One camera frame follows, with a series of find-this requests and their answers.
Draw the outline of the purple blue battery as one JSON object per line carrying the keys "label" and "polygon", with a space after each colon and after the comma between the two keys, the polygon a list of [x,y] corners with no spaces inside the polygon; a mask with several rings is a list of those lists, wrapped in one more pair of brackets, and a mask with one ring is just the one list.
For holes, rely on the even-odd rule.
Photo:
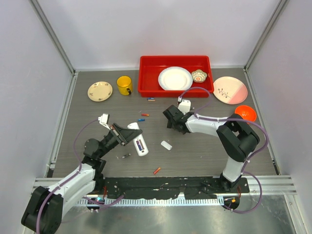
{"label": "purple blue battery", "polygon": [[137,140],[136,143],[137,143],[137,145],[138,145],[139,151],[142,151],[142,146],[141,146],[141,144],[140,144],[140,141]]}

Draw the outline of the white remote control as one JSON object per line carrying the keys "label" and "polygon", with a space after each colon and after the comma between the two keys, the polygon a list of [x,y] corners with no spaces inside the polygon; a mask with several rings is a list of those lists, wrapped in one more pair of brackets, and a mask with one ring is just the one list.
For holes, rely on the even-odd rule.
{"label": "white remote control", "polygon": [[[130,123],[127,126],[128,129],[133,129],[133,130],[139,130],[139,125],[136,122]],[[145,156],[148,154],[149,150],[147,148],[146,142],[143,138],[143,135],[140,134],[138,135],[134,140],[133,140],[136,152],[139,156]]]}

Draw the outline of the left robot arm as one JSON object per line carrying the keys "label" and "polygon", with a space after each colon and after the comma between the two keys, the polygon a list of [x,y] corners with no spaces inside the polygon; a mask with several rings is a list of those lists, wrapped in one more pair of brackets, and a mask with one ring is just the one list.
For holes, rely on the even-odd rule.
{"label": "left robot arm", "polygon": [[102,140],[85,142],[83,159],[68,176],[47,188],[38,186],[32,193],[21,224],[38,234],[54,234],[67,212],[88,193],[100,194],[104,188],[102,159],[118,145],[125,146],[142,134],[141,129],[127,129],[113,124]]}

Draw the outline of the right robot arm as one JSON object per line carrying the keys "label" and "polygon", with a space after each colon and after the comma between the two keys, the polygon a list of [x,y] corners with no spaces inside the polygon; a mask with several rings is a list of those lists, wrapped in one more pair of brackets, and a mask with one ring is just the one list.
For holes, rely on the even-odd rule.
{"label": "right robot arm", "polygon": [[251,126],[238,114],[230,117],[206,117],[193,112],[184,113],[171,105],[165,111],[167,127],[182,134],[202,133],[218,137],[228,160],[220,175],[220,187],[230,193],[238,186],[242,169],[257,145],[260,138]]}

